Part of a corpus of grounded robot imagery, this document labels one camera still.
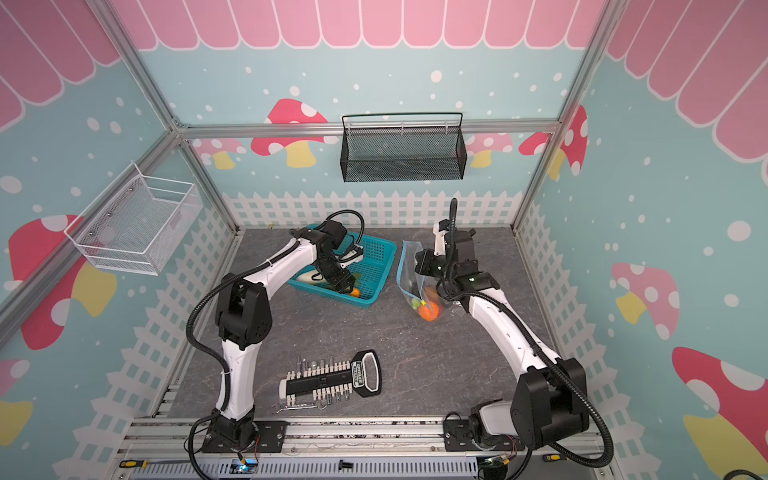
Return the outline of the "teal plastic basket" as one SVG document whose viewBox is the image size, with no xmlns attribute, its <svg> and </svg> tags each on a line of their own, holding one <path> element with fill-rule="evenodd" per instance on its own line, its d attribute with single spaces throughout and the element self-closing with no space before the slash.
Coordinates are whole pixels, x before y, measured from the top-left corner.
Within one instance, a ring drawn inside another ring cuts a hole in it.
<svg viewBox="0 0 768 480">
<path fill-rule="evenodd" d="M 366 229 L 364 229 L 362 237 L 359 238 L 359 231 L 360 225 L 349 227 L 340 247 L 334 250 L 335 253 L 341 254 L 353 243 L 362 247 L 362 259 L 347 266 L 347 269 L 354 277 L 355 284 L 353 290 L 358 292 L 357 295 L 337 292 L 324 281 L 320 283 L 310 282 L 310 275 L 318 274 L 313 265 L 306 266 L 299 273 L 295 274 L 288 281 L 288 284 L 305 293 L 360 308 L 369 308 L 378 299 L 384 288 L 394 264 L 397 247 L 390 240 L 371 236 Z"/>
</svg>

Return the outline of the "orange toy tomato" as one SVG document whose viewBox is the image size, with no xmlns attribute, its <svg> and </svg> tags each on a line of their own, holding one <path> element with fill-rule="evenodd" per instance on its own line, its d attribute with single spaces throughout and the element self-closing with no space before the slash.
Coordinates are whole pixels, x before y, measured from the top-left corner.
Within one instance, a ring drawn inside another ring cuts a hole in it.
<svg viewBox="0 0 768 480">
<path fill-rule="evenodd" d="M 431 322 L 439 317 L 441 313 L 441 307 L 438 303 L 426 300 L 421 302 L 417 312 L 422 319 Z"/>
</svg>

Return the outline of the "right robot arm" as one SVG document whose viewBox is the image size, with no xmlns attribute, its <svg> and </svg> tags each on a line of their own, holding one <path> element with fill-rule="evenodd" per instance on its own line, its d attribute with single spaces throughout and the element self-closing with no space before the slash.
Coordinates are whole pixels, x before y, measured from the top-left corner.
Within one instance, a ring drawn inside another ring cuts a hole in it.
<svg viewBox="0 0 768 480">
<path fill-rule="evenodd" d="M 519 439 L 531 453 L 549 447 L 579 465 L 608 466 L 615 446 L 605 420 L 586 394 L 586 372 L 578 360 L 564 359 L 525 324 L 500 284 L 479 269 L 472 240 L 456 243 L 438 237 L 433 248 L 415 255 L 416 272 L 437 280 L 437 292 L 458 302 L 490 335 L 510 365 L 516 386 L 510 401 L 479 407 L 481 430 Z M 577 454 L 561 444 L 594 425 L 602 439 L 597 457 Z"/>
</svg>

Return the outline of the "clear zip top bag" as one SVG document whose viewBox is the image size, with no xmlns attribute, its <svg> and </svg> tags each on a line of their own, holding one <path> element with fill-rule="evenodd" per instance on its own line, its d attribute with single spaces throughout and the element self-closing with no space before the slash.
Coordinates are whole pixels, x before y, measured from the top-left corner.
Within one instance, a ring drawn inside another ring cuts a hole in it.
<svg viewBox="0 0 768 480">
<path fill-rule="evenodd" d="M 441 313 L 438 318 L 447 316 L 456 305 L 438 294 L 437 281 L 434 278 L 416 272 L 416 254 L 422 250 L 422 244 L 418 241 L 402 241 L 402 251 L 396 274 L 398 288 L 410 307 L 410 301 L 413 298 L 418 298 L 421 302 L 429 300 L 440 305 Z"/>
</svg>

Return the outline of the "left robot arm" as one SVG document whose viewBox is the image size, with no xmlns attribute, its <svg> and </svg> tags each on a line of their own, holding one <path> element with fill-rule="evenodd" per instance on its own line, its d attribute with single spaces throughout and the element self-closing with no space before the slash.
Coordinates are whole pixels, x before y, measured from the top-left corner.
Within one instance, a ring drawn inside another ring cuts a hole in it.
<svg viewBox="0 0 768 480">
<path fill-rule="evenodd" d="M 346 237 L 347 229 L 334 220 L 294 231 L 292 240 L 275 255 L 245 272 L 226 275 L 193 308 L 187 321 L 187 340 L 222 368 L 219 398 L 208 420 L 213 445 L 243 451 L 257 440 L 253 381 L 260 345 L 273 325 L 270 300 L 274 294 L 307 266 L 313 267 L 332 290 L 342 294 L 354 290 L 355 278 L 348 266 L 360 261 L 363 253 L 352 245 L 344 254 L 337 254 Z M 198 341 L 193 333 L 198 315 L 213 299 L 217 301 L 220 352 Z"/>
</svg>

